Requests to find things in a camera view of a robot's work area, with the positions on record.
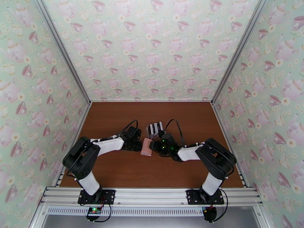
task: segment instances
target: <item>wooden table surface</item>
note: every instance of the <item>wooden table surface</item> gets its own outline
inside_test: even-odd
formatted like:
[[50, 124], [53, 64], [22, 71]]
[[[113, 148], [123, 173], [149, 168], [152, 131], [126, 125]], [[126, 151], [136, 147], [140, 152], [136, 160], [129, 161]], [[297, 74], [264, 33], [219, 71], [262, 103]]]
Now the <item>wooden table surface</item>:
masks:
[[[104, 102], [93, 103], [80, 136], [105, 138], [119, 133], [137, 119], [146, 137], [147, 124], [175, 118], [179, 121], [187, 145], [214, 138], [227, 147], [210, 103], [205, 102]], [[167, 132], [181, 144], [178, 128], [171, 122]], [[151, 157], [140, 152], [112, 151], [99, 156], [93, 173], [102, 187], [184, 187], [199, 188], [208, 171], [200, 160], [178, 163], [171, 158]], [[78, 187], [71, 177], [64, 176], [60, 186]], [[235, 171], [223, 187], [243, 187]]]

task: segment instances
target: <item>teapot pattern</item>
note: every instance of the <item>teapot pattern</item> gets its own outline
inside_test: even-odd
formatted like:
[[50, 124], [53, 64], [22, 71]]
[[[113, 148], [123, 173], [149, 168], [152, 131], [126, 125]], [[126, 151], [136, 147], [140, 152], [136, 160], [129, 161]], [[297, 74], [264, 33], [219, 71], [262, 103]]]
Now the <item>teapot pattern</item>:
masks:
[[258, 0], [44, 2], [90, 99], [178, 101], [213, 97]]
[[[73, 0], [54, 3], [61, 16], [76, 17]], [[0, 18], [0, 227], [27, 227], [87, 103], [32, 0], [1, 0]]]
[[303, 4], [270, 0], [214, 102], [275, 227], [304, 224]]

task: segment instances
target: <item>black mounting plate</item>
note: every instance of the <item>black mounting plate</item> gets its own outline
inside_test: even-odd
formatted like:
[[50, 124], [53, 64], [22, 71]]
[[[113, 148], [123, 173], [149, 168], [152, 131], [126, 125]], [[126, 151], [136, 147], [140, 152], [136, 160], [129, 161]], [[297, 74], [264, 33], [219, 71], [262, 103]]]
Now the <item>black mounting plate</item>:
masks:
[[188, 205], [223, 205], [224, 199], [220, 190], [217, 190], [210, 201], [204, 203], [201, 199], [200, 190], [186, 190]]
[[80, 191], [78, 204], [106, 204], [113, 205], [115, 199], [115, 190], [98, 190], [93, 196], [85, 190]]

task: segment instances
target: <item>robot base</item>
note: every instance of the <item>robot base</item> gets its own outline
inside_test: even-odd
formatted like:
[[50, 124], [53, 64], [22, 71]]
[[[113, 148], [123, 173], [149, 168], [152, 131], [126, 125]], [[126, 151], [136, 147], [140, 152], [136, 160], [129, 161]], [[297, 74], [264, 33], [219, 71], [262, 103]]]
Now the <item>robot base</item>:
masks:
[[80, 191], [78, 204], [106, 204], [113, 205], [115, 199], [115, 190], [103, 190], [101, 187], [94, 195], [89, 195], [85, 190]]
[[223, 205], [224, 199], [218, 189], [212, 196], [206, 194], [203, 189], [186, 190], [188, 205]]

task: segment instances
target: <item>vent grille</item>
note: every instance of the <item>vent grille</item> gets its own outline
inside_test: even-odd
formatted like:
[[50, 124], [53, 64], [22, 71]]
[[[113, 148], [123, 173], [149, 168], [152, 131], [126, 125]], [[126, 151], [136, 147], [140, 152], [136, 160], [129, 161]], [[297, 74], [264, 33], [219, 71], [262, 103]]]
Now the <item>vent grille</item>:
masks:
[[[89, 208], [80, 206], [50, 206], [49, 215], [87, 215]], [[110, 209], [106, 207], [101, 215], [109, 215]], [[202, 217], [202, 208], [179, 208], [179, 207], [114, 207], [111, 216], [117, 217]]]

